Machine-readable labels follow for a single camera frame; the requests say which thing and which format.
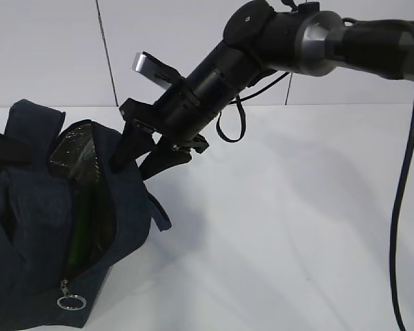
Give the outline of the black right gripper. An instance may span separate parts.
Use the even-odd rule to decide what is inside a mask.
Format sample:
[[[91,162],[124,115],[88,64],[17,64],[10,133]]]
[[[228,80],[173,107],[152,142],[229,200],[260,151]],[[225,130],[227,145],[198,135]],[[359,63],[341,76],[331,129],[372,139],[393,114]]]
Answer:
[[[129,98],[119,110],[124,120],[131,123],[125,124],[110,159],[113,172],[121,172],[152,150],[152,133],[143,127],[163,136],[139,166],[144,181],[191,161],[190,153],[174,150],[175,145],[192,148],[199,154],[208,148],[208,142],[199,135],[208,124],[208,115],[185,79],[171,85],[153,104]]]

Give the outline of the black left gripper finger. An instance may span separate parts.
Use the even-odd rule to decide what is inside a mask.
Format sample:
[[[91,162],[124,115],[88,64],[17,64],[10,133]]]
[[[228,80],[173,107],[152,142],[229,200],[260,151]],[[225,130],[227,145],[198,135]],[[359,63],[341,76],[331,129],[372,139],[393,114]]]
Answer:
[[[29,145],[0,133],[0,171],[10,166],[25,166],[32,162]]]

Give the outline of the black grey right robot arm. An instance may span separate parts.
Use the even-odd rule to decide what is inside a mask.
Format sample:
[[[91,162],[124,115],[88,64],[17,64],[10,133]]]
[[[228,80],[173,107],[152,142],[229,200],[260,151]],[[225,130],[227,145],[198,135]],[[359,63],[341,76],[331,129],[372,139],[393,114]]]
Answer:
[[[133,68],[164,89],[152,104],[127,99],[126,123],[110,160],[115,172],[139,157],[143,179],[188,163],[208,148],[201,131],[240,93],[276,72],[323,77],[338,67],[414,82],[414,21],[360,21],[321,10],[317,2],[276,12],[250,1],[228,20],[222,40],[184,77],[147,52]]]

